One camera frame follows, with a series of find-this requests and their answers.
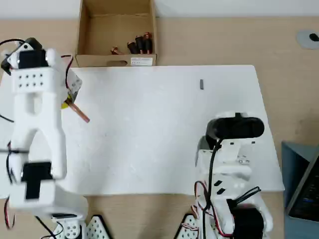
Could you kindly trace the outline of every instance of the cardboard box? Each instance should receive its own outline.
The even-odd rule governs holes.
[[[127,43],[150,32],[152,54],[130,54]],[[112,55],[117,46],[125,55]],[[82,0],[76,60],[79,67],[155,65],[156,18],[153,0]]]

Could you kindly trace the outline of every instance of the table surface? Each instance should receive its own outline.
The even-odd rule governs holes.
[[[61,53],[75,51],[77,20],[0,22],[0,40],[34,36]],[[158,65],[254,65],[280,159],[283,140],[318,143],[319,51],[299,47],[301,29],[319,31],[319,17],[160,18]],[[271,237],[283,239],[283,195],[264,193],[263,198],[274,218]],[[88,197],[88,221],[102,214],[117,239],[172,239],[193,200],[184,195]],[[21,213],[12,232],[1,217],[0,233],[11,239],[47,234],[32,215]]]

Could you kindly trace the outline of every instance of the copper connector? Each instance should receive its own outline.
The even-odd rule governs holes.
[[[90,122],[90,119],[69,99],[65,100],[65,103],[81,117],[86,123]]]
[[[112,53],[112,55],[124,55],[123,52],[119,51],[117,46],[113,46],[111,48],[111,53]]]

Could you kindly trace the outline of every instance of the white board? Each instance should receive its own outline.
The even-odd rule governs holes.
[[[207,123],[227,111],[253,112],[265,133],[250,155],[252,182],[264,191],[284,189],[273,138],[253,66],[75,68],[83,80],[76,104],[86,124],[62,111],[68,174],[61,185],[83,195],[193,194],[195,154]],[[199,81],[203,79],[204,90]],[[0,87],[0,113],[12,117],[10,78]],[[0,145],[13,124],[0,121]],[[31,158],[48,158],[39,135]],[[0,196],[8,194],[0,155]]]

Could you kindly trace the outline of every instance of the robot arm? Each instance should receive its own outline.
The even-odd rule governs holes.
[[[258,194],[260,189],[249,182],[250,159],[240,155],[241,147],[254,147],[263,132],[264,124],[259,118],[240,113],[218,117],[208,124],[196,162],[197,179],[202,182],[201,189],[195,192],[195,205],[203,209],[197,212],[200,239],[261,239],[272,230],[273,220]],[[210,171],[212,181],[209,183]],[[208,194],[208,184],[211,185],[210,201],[203,196],[204,191]],[[206,203],[210,206],[203,213]]]
[[[69,239],[85,239],[87,200],[56,183],[67,173],[61,105],[74,103],[82,81],[54,49],[43,49],[34,38],[7,55],[1,67],[11,75],[14,93],[11,148],[28,152],[35,133],[41,131],[51,151],[51,158],[41,162],[30,162],[27,153],[10,155],[14,183],[9,205],[59,221],[65,230],[73,229],[66,233]]]

